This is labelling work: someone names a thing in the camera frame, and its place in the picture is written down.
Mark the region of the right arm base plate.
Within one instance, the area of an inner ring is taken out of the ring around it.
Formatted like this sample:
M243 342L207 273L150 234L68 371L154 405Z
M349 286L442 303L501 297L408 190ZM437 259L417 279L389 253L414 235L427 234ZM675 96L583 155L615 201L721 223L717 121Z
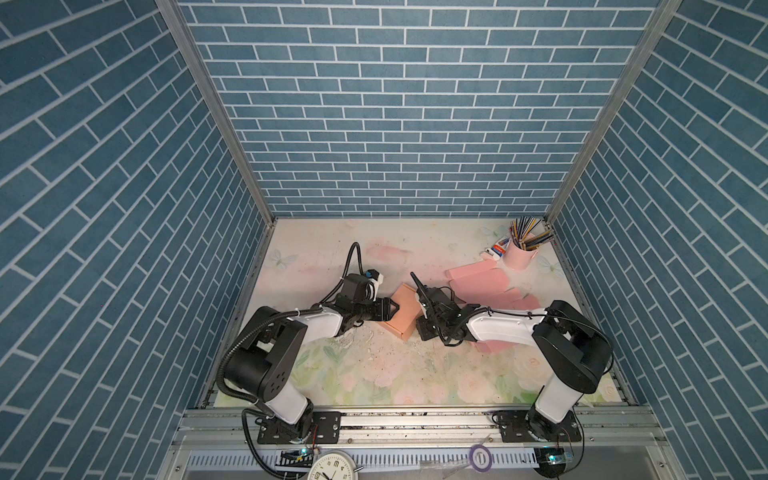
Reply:
M499 428L504 443L576 443L583 439L581 427L573 411L569 411L559 423L551 422L533 407L527 411L496 411L491 414L491 421Z

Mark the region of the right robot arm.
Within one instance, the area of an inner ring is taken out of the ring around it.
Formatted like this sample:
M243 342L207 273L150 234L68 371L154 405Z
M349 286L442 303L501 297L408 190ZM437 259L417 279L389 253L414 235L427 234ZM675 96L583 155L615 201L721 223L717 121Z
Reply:
M428 287L410 274L422 316L417 330L422 340L438 338L446 347L465 342L504 342L535 347L552 374L525 416L530 435L554 442L579 429L574 408L594 393L614 363L608 336L568 302L555 300L536 310L498 310L468 303L460 306L439 287Z

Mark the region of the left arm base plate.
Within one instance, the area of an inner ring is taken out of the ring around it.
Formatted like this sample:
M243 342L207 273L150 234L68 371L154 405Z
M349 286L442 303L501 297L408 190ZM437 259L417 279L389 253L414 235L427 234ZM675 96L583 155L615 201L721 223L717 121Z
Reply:
M261 420L257 443L260 445L283 444L337 444L341 432L340 411L315 411L305 414L296 425L279 418Z

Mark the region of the orange paper box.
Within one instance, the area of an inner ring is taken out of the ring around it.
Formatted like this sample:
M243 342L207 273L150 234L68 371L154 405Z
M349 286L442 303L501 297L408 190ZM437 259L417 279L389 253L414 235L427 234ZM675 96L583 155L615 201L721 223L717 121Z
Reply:
M416 330L416 320L422 316L418 293L413 287L402 283L391 299L399 305L399 309L389 321L380 322L379 326L396 338L407 341Z

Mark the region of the pink paper box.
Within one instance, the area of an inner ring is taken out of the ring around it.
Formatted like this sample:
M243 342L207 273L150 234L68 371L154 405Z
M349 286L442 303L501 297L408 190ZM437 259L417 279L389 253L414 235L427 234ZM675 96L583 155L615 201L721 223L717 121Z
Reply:
M537 297L510 286L507 272L494 260L451 268L445 271L449 287L461 303L493 309L532 311L541 307Z

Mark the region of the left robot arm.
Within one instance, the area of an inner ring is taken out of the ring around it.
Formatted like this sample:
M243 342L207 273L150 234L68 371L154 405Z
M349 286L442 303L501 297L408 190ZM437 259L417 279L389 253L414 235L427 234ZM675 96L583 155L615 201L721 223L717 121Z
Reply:
M223 354L215 376L219 391L305 436L313 404L290 383L301 347L341 337L365 322L392 320L400 305L378 295L382 282L378 271L363 268L361 247L354 242L342 277L319 302L284 312L257 309Z

